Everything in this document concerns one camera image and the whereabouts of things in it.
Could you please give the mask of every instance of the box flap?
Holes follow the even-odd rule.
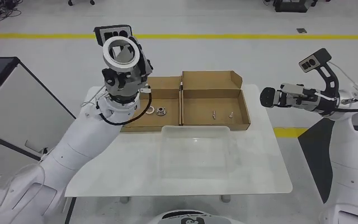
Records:
[[[234,71],[184,71],[184,90],[240,89],[242,77]]]
[[[178,89],[181,82],[180,76],[148,77],[148,85],[153,89]]]

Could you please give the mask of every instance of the clear plastic container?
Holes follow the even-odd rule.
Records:
[[[161,178],[227,179],[235,147],[221,126],[164,126],[159,153]]]

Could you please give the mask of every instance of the black panel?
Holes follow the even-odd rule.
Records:
[[[333,174],[329,159],[329,143],[334,124],[334,121],[323,118],[298,137],[314,182],[324,203],[328,199],[332,185]]]
[[[16,57],[2,58],[0,57],[0,86],[5,82],[7,77],[19,64],[20,60]]]

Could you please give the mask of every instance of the wire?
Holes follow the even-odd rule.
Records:
[[[94,105],[94,103],[92,103],[91,101],[97,96],[97,94],[98,94],[99,92],[101,92],[101,90],[102,90],[104,87],[105,87],[105,85],[103,85],[103,86],[96,92],[96,94],[94,94],[94,96],[92,96],[92,98],[91,98],[90,100],[81,103],[81,107],[84,107],[84,106],[86,106],[87,104],[93,104],[93,105]]]
[[[22,0],[0,0],[0,21],[8,17],[19,16],[21,11],[16,7],[20,3],[22,3]]]
[[[265,4],[265,6],[268,6],[270,4],[270,1],[266,2],[266,0],[262,0],[262,2]]]
[[[356,84],[356,82],[353,81],[353,79],[352,79],[351,77],[349,77],[349,76],[347,75],[347,73],[345,73],[345,71],[343,71],[342,68],[340,68],[338,65],[334,64],[333,62],[328,62],[328,63],[331,64],[331,65],[333,65],[333,66],[335,66],[336,68],[338,68],[354,85],[358,86],[358,85]]]
[[[341,108],[335,108],[333,111],[336,111],[336,112],[358,112],[358,109],[341,109]]]
[[[148,111],[148,109],[150,108],[151,103],[152,103],[152,93],[150,92],[150,93],[149,93],[148,105],[145,107],[145,109],[144,109],[138,116],[136,116],[135,118],[130,119],[130,120],[126,121],[126,122],[113,123],[113,122],[110,122],[109,120],[107,120],[107,119],[105,118],[105,116],[103,115],[103,113],[99,114],[99,116],[100,116],[107,124],[111,124],[111,125],[115,125],[115,126],[126,125],[126,124],[132,123],[133,121],[138,120],[139,118],[141,118],[141,117],[145,114],[145,112]]]
[[[16,213],[16,215],[14,215],[14,217],[11,219],[10,223],[11,224],[15,218],[18,216],[18,214],[20,214],[20,212],[38,195],[38,193],[40,192],[40,190],[42,189],[42,187],[44,186],[44,183],[45,183],[45,180],[46,180],[46,174],[45,174],[45,170],[42,166],[40,166],[39,164],[29,164],[29,165],[26,165],[24,166],[23,168],[19,169],[12,177],[11,179],[7,182],[7,189],[6,189],[6,193],[0,203],[0,206],[2,206],[2,204],[4,203],[5,199],[6,199],[6,196],[8,195],[8,192],[10,190],[10,186],[11,186],[11,183],[15,180],[15,177],[24,169],[30,167],[30,166],[36,166],[36,167],[39,167],[41,172],[42,172],[42,175],[43,175],[43,181],[39,187],[39,189],[37,190],[37,192],[34,194],[34,196],[32,196],[32,198],[21,208],[18,210],[18,212]]]

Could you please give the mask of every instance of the cardboard box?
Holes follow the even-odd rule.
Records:
[[[247,130],[250,126],[242,78],[235,72],[183,72],[182,85],[182,125],[227,126],[230,130]]]
[[[140,119],[125,125],[121,132],[160,132],[165,125],[181,124],[181,77],[148,77],[152,89],[152,106],[157,109],[164,107],[167,114],[158,116],[144,114]],[[133,118],[138,116],[148,104],[149,95],[140,94],[140,109]]]

